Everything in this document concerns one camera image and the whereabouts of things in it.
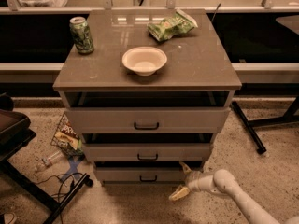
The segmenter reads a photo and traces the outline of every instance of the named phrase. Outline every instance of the drawer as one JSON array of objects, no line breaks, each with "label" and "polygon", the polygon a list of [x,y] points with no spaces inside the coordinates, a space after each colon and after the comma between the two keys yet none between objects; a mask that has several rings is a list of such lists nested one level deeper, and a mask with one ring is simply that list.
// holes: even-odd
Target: drawer
[{"label": "drawer", "polygon": [[207,161],[211,145],[203,144],[83,144],[88,161]]},{"label": "drawer", "polygon": [[[186,162],[191,168],[201,169],[200,161]],[[96,162],[93,169],[102,185],[112,183],[183,183],[186,175],[179,163],[160,162]]]},{"label": "drawer", "polygon": [[71,108],[76,133],[219,133],[229,108]]}]

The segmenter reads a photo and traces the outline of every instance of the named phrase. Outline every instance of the green can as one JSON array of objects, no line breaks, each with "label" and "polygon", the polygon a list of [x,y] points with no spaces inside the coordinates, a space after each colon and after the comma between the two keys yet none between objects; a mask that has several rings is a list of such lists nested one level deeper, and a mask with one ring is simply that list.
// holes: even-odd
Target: green can
[{"label": "green can", "polygon": [[83,17],[75,17],[70,21],[69,27],[78,53],[89,54],[94,51],[90,26]]}]

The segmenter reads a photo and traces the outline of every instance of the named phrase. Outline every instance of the chair seat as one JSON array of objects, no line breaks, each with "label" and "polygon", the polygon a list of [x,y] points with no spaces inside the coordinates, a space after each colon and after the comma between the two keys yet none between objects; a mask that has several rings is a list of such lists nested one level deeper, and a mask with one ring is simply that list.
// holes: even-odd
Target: chair seat
[{"label": "chair seat", "polygon": [[0,148],[29,126],[30,120],[23,113],[0,109]]}]

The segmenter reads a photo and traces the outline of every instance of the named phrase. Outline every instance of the black chair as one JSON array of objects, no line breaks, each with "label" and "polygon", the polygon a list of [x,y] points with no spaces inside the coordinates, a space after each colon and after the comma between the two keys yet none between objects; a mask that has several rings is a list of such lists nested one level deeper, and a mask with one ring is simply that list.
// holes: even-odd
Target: black chair
[{"label": "black chair", "polygon": [[36,137],[36,133],[30,130],[29,118],[23,113],[13,111],[13,100],[8,95],[1,94],[0,170],[49,208],[51,213],[44,223],[52,223],[81,189],[83,184],[90,187],[93,185],[93,182],[89,175],[84,174],[60,203],[50,197],[48,193],[40,189],[8,162],[11,156],[22,147],[27,146],[34,137]]}]

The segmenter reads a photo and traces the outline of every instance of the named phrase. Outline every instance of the green snack bag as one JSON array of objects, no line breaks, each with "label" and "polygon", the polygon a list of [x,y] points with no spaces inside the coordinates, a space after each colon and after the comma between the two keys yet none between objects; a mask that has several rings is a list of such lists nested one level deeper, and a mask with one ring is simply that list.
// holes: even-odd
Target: green snack bag
[{"label": "green snack bag", "polygon": [[179,9],[173,17],[164,18],[159,24],[148,24],[149,32],[157,41],[165,41],[174,35],[186,34],[194,27],[198,27],[196,20]]}]

